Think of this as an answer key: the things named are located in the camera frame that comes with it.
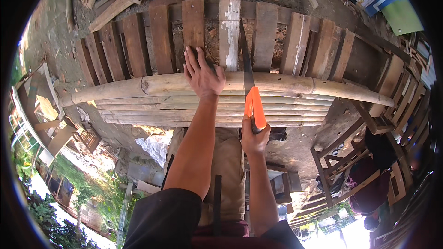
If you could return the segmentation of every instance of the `green board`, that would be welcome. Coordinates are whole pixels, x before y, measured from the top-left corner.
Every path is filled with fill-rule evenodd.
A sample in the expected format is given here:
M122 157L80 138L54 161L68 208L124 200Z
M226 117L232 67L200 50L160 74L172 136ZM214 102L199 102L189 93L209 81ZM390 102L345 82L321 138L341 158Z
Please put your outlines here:
M396 36L423 31L423 25L409 0L397 0L381 9L381 12Z

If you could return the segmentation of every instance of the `forearm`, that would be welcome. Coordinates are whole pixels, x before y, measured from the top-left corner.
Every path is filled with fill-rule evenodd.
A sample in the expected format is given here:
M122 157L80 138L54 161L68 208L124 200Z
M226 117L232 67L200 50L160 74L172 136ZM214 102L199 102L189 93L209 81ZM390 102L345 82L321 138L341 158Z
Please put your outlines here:
M218 96L200 103L169 169L164 189L178 187L206 196L211 175Z
M249 215L256 236L278 222L277 203L268 178L264 154L248 156L250 168Z

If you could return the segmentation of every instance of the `orange saw handle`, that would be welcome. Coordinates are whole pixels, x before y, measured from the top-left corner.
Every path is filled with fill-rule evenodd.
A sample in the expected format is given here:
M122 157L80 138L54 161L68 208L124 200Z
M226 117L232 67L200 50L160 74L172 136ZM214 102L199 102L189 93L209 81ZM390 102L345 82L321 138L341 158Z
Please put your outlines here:
M245 114L252 119L252 132L255 135L266 128L266 118L257 86L253 86L246 96Z

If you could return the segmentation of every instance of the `tree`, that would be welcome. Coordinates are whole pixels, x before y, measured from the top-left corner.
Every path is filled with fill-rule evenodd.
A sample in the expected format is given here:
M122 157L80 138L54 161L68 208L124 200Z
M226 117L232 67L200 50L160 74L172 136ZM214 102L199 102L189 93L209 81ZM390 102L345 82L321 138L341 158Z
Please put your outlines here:
M27 195L31 214L55 248L99 249L95 242L86 241L84 230L80 230L79 238L77 238L78 231L73 223L66 219L62 224L56 221L55 208L51 205L54 199L50 195L46 194L45 199L42 199L36 191L30 193L29 189L25 194Z

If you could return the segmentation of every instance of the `dirt ground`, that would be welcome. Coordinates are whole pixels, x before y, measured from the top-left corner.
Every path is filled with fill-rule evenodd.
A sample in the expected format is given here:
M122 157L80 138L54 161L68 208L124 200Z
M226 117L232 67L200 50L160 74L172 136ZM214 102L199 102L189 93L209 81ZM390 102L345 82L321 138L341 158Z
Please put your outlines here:
M245 0L245 1L266 1L271 0ZM398 41L393 36L386 21L380 16L369 18L366 14L357 12L352 6L345 5L346 0L317 0L319 7L313 9L308 0L280 0L280 6L295 9L301 13L327 18L335 21L335 24L355 31L356 27L368 27L376 33L394 44ZM149 2L135 5L119 14L116 19L147 10ZM93 10L83 7L78 0L73 0L75 14L75 24L78 30L68 32L65 13L64 0L41 0L34 14L30 18L29 26L25 32L24 39L27 46L24 50L24 60L31 69L37 68L42 60L49 66L52 75L60 80L55 87L59 97L68 93L80 91L86 88L86 81L81 72L79 62L75 59L75 41L85 37L89 31L88 26L95 19ZM253 22L247 24L247 31L252 31ZM218 21L208 21L206 25L206 41L208 58L218 63ZM174 45L177 55L177 64L183 63L183 36L181 24L173 25ZM283 44L284 35L279 36L279 32L285 32L285 27L279 25L276 32L277 45L276 56ZM147 31L148 48L152 47L151 36ZM370 88L374 87L383 69L384 62L372 47L364 44L356 38L355 46L351 53L351 58L346 69L345 78L359 82ZM151 54L151 64L155 68L155 60ZM48 94L39 94L50 98ZM144 153L135 139L149 135L143 127L136 125L122 125L105 123L97 112L97 108L92 102L78 104L89 114L91 123L95 130L102 136L104 141L108 141L117 147L123 147L130 151ZM75 123L80 121L79 112L76 106L65 108L66 115ZM267 147L266 159L270 162L284 164L289 171L297 171L303 187L310 187L310 192L315 192L311 188L317 176L317 168L310 153L310 148L322 149L334 141L340 133L343 133L357 119L359 115L348 100L336 98L329 113L321 126L313 127L288 127L286 141L271 141Z

